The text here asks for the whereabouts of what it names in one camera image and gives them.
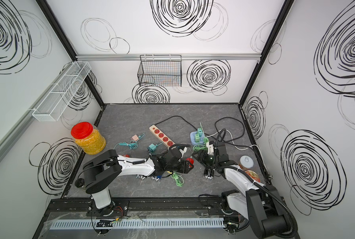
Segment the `teal charger adapter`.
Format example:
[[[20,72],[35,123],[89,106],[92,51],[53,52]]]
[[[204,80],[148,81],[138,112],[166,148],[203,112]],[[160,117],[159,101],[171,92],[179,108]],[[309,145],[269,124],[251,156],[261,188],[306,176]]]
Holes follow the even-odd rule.
[[[148,146],[148,151],[149,152],[151,152],[151,153],[153,153],[153,152],[155,152],[156,151],[156,149],[157,149],[157,147],[158,146],[160,146],[160,145],[162,145],[163,143],[162,142],[159,142],[159,143],[157,143],[157,144],[150,144],[149,146]]]

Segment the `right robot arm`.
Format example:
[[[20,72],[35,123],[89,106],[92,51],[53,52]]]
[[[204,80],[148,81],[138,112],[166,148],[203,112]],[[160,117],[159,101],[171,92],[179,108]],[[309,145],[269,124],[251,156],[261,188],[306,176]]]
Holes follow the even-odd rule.
[[[243,216],[259,239],[276,236],[294,239],[298,223],[282,201],[277,189],[252,178],[229,159],[225,144],[209,142],[206,149],[193,153],[193,158],[211,172],[218,172],[237,189],[225,194],[225,208]]]

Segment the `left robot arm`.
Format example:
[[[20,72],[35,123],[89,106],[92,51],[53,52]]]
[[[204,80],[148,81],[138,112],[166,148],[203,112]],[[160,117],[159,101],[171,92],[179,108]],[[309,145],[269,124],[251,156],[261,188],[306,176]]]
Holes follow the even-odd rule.
[[[187,174],[194,165],[183,159],[186,150],[182,147],[183,145],[174,145],[163,153],[149,154],[146,158],[125,157],[110,149],[83,166],[81,175],[86,193],[92,196],[96,208],[100,210],[113,204],[108,186],[117,177],[158,177],[167,171]]]

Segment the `beige power strip red sockets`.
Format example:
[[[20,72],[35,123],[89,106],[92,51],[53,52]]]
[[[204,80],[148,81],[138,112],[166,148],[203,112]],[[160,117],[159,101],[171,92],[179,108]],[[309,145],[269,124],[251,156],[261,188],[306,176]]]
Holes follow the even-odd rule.
[[[161,131],[156,125],[149,127],[150,132],[165,145],[167,148],[173,146],[175,143],[168,137],[163,131]]]

